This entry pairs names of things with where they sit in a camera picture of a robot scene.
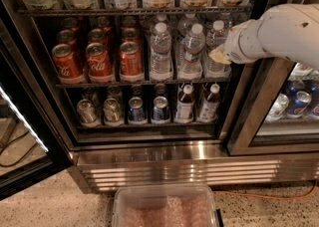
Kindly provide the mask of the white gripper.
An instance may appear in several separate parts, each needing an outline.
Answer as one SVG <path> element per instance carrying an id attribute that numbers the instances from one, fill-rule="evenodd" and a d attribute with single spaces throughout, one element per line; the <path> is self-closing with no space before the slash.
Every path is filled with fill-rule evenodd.
<path id="1" fill-rule="evenodd" d="M 230 65 L 256 62 L 266 57 L 257 34 L 260 27 L 258 20 L 248 20 L 229 29 L 225 45 L 211 50 L 208 56 L 216 63 Z"/>

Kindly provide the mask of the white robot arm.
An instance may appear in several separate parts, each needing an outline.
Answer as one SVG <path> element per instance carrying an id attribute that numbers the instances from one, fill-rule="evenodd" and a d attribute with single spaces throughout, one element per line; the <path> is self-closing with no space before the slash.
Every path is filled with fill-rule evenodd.
<path id="1" fill-rule="evenodd" d="M 228 31 L 208 56 L 222 64 L 282 58 L 319 69 L 319 5 L 282 4 Z"/>

